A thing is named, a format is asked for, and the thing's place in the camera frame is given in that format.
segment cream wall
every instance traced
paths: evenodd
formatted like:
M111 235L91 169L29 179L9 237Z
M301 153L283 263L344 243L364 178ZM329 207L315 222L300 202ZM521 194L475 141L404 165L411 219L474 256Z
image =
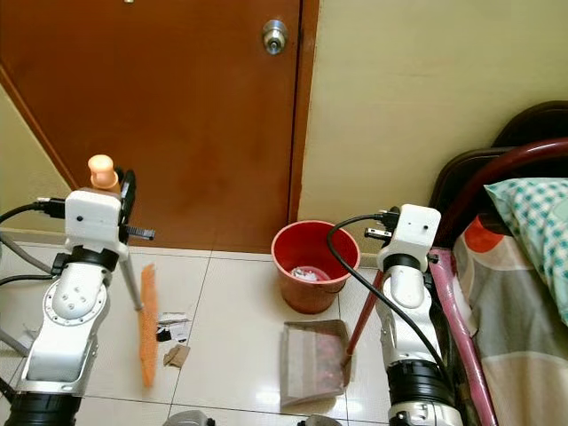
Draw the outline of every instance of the cream wall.
M564 0L320 0L319 15L301 219L426 203L453 156L568 98Z
M28 204L36 197L66 197L69 192L69 186L0 85L0 212ZM23 213L3 226L63 231L62 221L35 212Z

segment orange broom bristles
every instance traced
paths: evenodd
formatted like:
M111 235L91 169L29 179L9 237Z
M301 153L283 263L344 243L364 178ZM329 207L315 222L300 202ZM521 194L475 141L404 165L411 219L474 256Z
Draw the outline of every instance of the orange broom bristles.
M156 340L158 296L156 293L154 264L149 264L142 271L140 287L140 298L144 307L138 312L138 328L140 332L139 355L144 385L149 388L154 383L158 359L158 342Z

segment bed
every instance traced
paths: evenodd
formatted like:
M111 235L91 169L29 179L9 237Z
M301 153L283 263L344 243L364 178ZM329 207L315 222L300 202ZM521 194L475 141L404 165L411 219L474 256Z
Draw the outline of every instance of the bed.
M430 199L442 212L438 263L430 269L483 425L568 424L568 326L558 294L547 268L527 255L524 230L505 223L484 189L525 184L512 178L568 178L568 138L539 140L549 129L523 140L498 138L491 148L456 157ZM504 146L506 140L517 145ZM568 194L568 180L560 192Z

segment door knob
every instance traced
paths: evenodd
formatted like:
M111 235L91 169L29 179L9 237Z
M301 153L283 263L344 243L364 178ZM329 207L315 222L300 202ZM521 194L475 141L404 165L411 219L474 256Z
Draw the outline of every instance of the door knob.
M263 43L271 55L282 53L288 40L288 29L281 20L269 20L263 27Z

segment door frame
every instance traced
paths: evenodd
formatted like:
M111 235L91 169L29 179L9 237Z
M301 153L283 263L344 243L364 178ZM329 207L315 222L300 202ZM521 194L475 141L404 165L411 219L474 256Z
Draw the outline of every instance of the door frame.
M302 169L304 166L305 139L308 128L310 110L310 93L312 89L312 71L316 47L316 33L320 0L300 0L300 23L298 28L298 50L296 58L296 85L294 93L294 120L292 122L292 151L290 158L290 178L288 189L288 223L295 222L302 192ZM29 110L26 102L19 94L4 65L0 62L0 84L12 99L22 118L34 133L51 161L72 189L79 185L65 166L49 139L42 132L36 118Z

